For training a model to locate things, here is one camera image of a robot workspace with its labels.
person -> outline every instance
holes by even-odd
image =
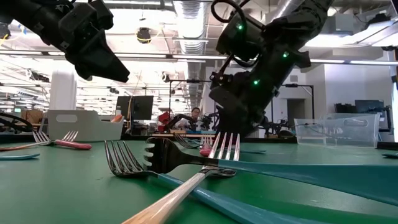
[[[191,110],[191,117],[197,121],[199,118],[199,114],[200,114],[200,109],[195,107],[194,109]],[[176,127],[178,127],[179,129],[188,129],[187,127],[190,126],[190,123],[187,119],[181,119],[179,122],[177,122],[177,124],[175,124]]]

fork handle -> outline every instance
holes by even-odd
[[[160,224],[164,223],[174,209],[188,194],[204,180],[206,174],[197,173],[184,184],[162,197],[157,202],[145,208],[138,214],[123,222],[123,224]]]
[[[66,146],[66,147],[72,147],[75,149],[82,149],[82,150],[89,150],[91,149],[90,144],[80,144],[77,142],[68,142],[68,141],[62,141],[62,140],[55,140],[54,143],[59,146]]]

green table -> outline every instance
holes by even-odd
[[[142,160],[144,141],[128,141]],[[397,164],[375,149],[324,149],[295,144],[242,143],[242,161],[289,164]],[[196,149],[185,152],[198,154]],[[0,161],[0,223],[121,223],[154,203],[171,188],[153,178],[119,179],[109,170],[104,144],[90,151],[42,146],[6,154],[41,153],[29,161]],[[187,180],[200,166],[180,166],[170,174]],[[264,175],[238,172],[230,179],[211,179],[201,187],[268,209],[330,223],[398,223],[398,207],[354,195]],[[235,223],[189,197],[168,223]]]

white plastic bin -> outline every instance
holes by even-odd
[[[377,147],[379,114],[328,114],[322,118],[294,119],[299,144]]]
[[[68,131],[78,131],[78,142],[120,140],[124,122],[101,121],[96,111],[85,110],[49,110],[48,118],[51,140],[63,138]]]

